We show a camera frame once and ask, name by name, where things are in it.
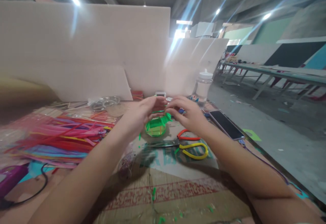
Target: yellow scissors handle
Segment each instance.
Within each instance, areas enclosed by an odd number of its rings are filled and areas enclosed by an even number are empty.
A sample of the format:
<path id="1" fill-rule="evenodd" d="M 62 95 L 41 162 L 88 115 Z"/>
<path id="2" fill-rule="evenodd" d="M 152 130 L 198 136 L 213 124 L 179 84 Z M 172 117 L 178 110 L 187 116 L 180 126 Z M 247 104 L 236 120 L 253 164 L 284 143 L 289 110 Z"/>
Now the yellow scissors handle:
<path id="1" fill-rule="evenodd" d="M 187 149 L 187 148 L 193 148 L 193 147 L 197 147 L 197 146 L 202 146 L 202 147 L 204 147 L 205 148 L 205 153 L 203 154 L 203 155 L 201 155 L 201 156 L 196 156 L 196 155 L 193 155 L 193 154 L 191 154 L 191 153 L 189 153 L 189 152 L 187 152 L 185 149 Z M 185 154 L 185 155 L 187 155 L 187 156 L 189 156 L 190 158 L 192 158 L 192 159 L 195 159 L 195 160 L 203 160 L 203 159 L 205 159 L 206 157 L 207 157 L 207 155 L 208 155 L 208 148 L 207 148 L 207 146 L 205 145 L 205 144 L 203 144 L 203 143 L 194 143 L 194 144 L 189 144 L 189 145 L 185 145 L 185 146 L 183 146 L 183 145 L 179 145 L 179 148 L 181 148 L 181 149 L 183 149 L 182 150 L 182 152 Z"/>

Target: forearm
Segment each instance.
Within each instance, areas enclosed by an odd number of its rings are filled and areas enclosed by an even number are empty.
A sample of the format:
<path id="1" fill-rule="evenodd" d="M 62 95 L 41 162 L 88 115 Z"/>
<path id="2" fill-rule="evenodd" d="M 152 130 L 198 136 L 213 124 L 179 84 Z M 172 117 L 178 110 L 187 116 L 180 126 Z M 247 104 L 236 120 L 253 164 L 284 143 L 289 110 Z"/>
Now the forearm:
<path id="1" fill-rule="evenodd" d="M 111 176 L 125 149 L 114 131 L 50 193 L 30 223 L 80 223 Z"/>
<path id="2" fill-rule="evenodd" d="M 294 196 L 284 180 L 269 166 L 243 149 L 210 123 L 203 126 L 201 137 L 232 178 L 254 198 Z"/>

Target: plastic bottle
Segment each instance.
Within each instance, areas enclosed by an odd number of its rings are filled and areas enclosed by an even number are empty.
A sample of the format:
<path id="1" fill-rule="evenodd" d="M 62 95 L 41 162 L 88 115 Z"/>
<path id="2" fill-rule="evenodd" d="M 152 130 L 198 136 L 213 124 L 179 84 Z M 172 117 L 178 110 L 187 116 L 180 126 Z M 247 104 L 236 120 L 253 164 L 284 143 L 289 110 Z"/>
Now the plastic bottle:
<path id="1" fill-rule="evenodd" d="M 213 74 L 207 72 L 205 69 L 204 72 L 199 73 L 194 92 L 192 94 L 192 100 L 197 102 L 200 108 L 205 106 L 208 90 L 213 82 Z"/>

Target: white bottle cap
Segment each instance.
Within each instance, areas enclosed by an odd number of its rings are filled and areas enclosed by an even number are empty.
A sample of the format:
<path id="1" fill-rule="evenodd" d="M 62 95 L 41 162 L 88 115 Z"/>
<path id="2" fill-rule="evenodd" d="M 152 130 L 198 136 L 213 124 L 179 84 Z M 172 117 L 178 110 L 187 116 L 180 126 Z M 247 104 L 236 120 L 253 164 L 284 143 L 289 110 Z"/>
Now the white bottle cap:
<path id="1" fill-rule="evenodd" d="M 199 77 L 200 77 L 200 78 L 203 78 L 203 79 L 212 79 L 212 78 L 213 78 L 213 74 L 207 72 L 207 69 L 205 69 L 204 72 L 200 72 L 200 73 L 199 73 Z"/>

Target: green wall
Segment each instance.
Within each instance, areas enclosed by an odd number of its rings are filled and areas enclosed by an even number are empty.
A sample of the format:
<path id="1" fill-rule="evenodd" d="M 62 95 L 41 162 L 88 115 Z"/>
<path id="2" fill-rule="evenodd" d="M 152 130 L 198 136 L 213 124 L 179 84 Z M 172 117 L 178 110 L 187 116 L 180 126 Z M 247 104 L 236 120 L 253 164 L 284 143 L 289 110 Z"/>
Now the green wall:
<path id="1" fill-rule="evenodd" d="M 292 17 L 263 24 L 252 44 L 276 43 L 291 20 Z"/>
<path id="2" fill-rule="evenodd" d="M 234 30 L 234 31 L 225 32 L 223 38 L 228 38 L 230 40 L 241 39 L 240 44 L 243 44 L 247 40 L 249 36 L 248 34 L 251 30 L 252 30 L 252 26 Z"/>

